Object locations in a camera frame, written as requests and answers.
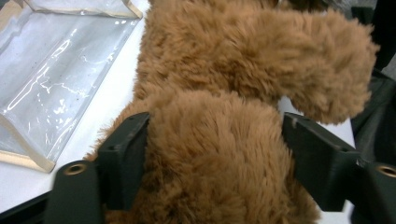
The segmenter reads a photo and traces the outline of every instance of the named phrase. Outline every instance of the metal grommet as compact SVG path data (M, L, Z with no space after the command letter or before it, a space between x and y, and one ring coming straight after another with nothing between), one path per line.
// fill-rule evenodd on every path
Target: metal grommet
M383 175L387 175L387 176L396 178L396 169L394 169L392 167L380 165L380 166L376 167L376 169Z
M65 175L78 175L78 174L81 174L82 172L84 172L85 169L87 169L87 165L85 165L83 163L78 163L78 164L74 164L74 165L67 167L67 169L64 170L64 174Z

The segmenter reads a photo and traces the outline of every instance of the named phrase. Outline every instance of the plush toy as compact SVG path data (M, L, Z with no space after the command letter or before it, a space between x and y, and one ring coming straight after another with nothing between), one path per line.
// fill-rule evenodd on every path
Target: plush toy
M370 28L286 0L150 3L134 99L98 142L148 111L145 174L131 211L108 211L106 221L314 223L277 102L288 96L324 123L362 111Z

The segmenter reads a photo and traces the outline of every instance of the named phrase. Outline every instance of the stuffed animal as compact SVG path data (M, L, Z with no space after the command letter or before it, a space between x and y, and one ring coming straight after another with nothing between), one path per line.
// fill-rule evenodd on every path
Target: stuffed animal
M371 29L286 0L150 3L134 99L98 141L148 111L145 173L132 209L108 211L106 221L314 223L276 105L288 96L324 123L361 112Z

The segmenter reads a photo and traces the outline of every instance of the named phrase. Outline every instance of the white table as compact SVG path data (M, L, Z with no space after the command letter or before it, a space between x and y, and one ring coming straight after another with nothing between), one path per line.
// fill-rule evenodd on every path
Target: white table
M133 3L143 12L149 8L148 0L134 0ZM142 20L134 28L50 174L0 162L0 213L50 191L56 171L71 161L81 160L87 152L92 151L91 146L99 137L98 131L110 124L132 100L132 80L136 75L144 25ZM331 129L353 145L348 122L341 129ZM319 223L348 223L347 216L348 213L323 213Z

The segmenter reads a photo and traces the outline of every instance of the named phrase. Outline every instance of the teddy bear body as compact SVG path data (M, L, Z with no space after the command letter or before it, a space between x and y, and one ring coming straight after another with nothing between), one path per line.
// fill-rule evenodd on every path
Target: teddy bear body
M148 111L143 182L109 223L314 223L293 178L276 104L341 122L369 97L368 28L259 0L151 1L134 100L105 130Z

